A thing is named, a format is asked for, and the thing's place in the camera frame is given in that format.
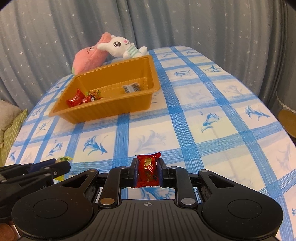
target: orange plastic tray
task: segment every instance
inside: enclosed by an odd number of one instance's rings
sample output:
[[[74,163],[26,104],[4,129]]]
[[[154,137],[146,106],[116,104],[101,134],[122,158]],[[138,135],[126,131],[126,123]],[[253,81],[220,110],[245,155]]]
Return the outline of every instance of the orange plastic tray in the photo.
[[[125,93],[123,85],[137,82],[141,91]],[[99,89],[105,99],[69,107],[66,100],[75,96],[77,89],[84,94]],[[49,116],[59,115],[76,124],[113,115],[146,110],[152,94],[160,89],[152,56],[132,58],[102,66],[75,76],[59,97]]]

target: pink plush toy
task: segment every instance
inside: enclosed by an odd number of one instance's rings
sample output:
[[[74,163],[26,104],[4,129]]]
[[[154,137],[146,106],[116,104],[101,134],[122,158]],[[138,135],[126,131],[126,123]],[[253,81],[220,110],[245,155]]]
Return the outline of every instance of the pink plush toy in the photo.
[[[99,50],[96,46],[100,43],[109,43],[110,41],[111,34],[106,32],[95,46],[80,50],[75,55],[72,65],[72,74],[82,74],[102,66],[109,53],[107,51]]]

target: star-patterned curtain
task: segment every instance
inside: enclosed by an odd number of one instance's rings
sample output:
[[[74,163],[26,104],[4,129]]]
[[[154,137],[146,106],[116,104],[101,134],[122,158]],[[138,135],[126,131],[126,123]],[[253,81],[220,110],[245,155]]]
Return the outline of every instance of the star-patterned curtain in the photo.
[[[192,47],[266,102],[281,56],[281,7],[281,0],[13,0],[0,13],[0,97],[31,110],[71,73],[75,53],[107,31],[148,49]]]

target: blue and white plaid tablecloth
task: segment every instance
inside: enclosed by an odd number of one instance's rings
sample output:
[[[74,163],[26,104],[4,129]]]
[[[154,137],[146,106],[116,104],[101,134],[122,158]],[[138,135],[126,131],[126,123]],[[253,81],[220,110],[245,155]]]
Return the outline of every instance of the blue and white plaid tablecloth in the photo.
[[[6,164],[73,157],[69,175],[129,166],[134,155],[160,151],[188,172],[209,169],[275,199],[284,211],[277,237],[295,240],[296,148],[265,105],[235,77],[197,51],[149,52],[161,90],[147,111],[76,125],[48,113],[72,75],[60,79],[24,123]],[[174,198],[171,188],[125,189],[123,198]]]

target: pillow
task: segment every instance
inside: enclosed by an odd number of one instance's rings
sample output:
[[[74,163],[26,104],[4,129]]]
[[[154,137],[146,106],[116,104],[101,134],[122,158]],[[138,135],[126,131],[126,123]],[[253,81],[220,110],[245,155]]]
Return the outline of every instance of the pillow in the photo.
[[[28,110],[25,109],[13,120],[12,125],[7,129],[7,131],[4,132],[4,145],[3,148],[1,148],[1,159],[4,164],[10,152],[10,149],[20,132],[20,128],[22,127],[22,124],[24,123],[27,116]]]
[[[4,131],[10,126],[12,121],[21,112],[20,108],[8,102],[0,100],[0,148],[3,147]]]

